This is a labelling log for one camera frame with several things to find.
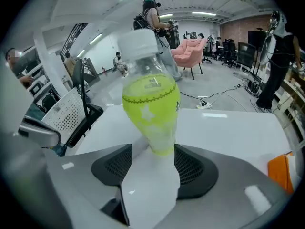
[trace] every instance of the white wall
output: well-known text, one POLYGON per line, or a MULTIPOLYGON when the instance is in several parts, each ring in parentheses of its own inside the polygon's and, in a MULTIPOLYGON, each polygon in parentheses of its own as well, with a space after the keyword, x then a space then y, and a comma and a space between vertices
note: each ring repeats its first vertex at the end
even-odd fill
POLYGON ((104 30, 102 37, 93 45, 88 45, 82 58, 90 58, 97 73, 103 72, 103 68, 108 70, 113 67, 115 53, 119 51, 117 40, 119 37, 132 30, 133 17, 123 20, 123 23, 115 24, 111 28, 104 30))
POLYGON ((211 33, 210 30, 216 30, 217 36, 220 36, 219 25, 203 22, 203 21, 178 21, 178 32, 180 42, 183 40, 183 35, 187 31, 188 33, 195 32, 198 36, 199 33, 202 33, 205 38, 207 38, 211 33))

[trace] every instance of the plastic bottle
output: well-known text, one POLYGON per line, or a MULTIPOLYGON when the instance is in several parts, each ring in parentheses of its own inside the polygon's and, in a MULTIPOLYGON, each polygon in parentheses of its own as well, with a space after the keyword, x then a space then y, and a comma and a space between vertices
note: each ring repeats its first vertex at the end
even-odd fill
POLYGON ((166 156, 174 150, 178 85, 157 60, 152 30, 131 31, 120 38, 119 47, 129 71, 122 94, 124 110, 154 153, 166 156))

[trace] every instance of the white chair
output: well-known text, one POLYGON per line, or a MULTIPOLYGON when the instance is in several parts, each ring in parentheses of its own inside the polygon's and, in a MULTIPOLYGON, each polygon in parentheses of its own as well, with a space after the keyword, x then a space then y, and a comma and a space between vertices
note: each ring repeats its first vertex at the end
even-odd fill
POLYGON ((85 117, 81 97, 73 88, 47 112, 42 122, 56 129, 61 135, 61 143, 67 144, 85 117))

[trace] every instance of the black shirt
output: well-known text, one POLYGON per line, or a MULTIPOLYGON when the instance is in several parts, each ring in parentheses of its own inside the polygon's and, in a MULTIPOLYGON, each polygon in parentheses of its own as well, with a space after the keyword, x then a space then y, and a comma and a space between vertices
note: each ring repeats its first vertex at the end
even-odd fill
POLYGON ((284 38, 275 36, 275 38, 276 45, 271 60, 281 67, 288 67, 289 63, 295 60, 294 35, 288 35, 284 38))
POLYGON ((219 50, 218 46, 220 46, 220 42, 216 41, 216 50, 219 50))

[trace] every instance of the desk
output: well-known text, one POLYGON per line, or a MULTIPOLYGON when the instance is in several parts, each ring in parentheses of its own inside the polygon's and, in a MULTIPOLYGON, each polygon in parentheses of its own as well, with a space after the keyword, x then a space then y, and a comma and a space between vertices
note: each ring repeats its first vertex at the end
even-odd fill
MULTIPOLYGON (((136 143, 140 131, 122 106, 111 106, 86 135, 77 154, 136 143)), ((267 162, 290 151, 274 114, 180 109, 176 143, 195 146, 248 161, 267 175, 267 162)))

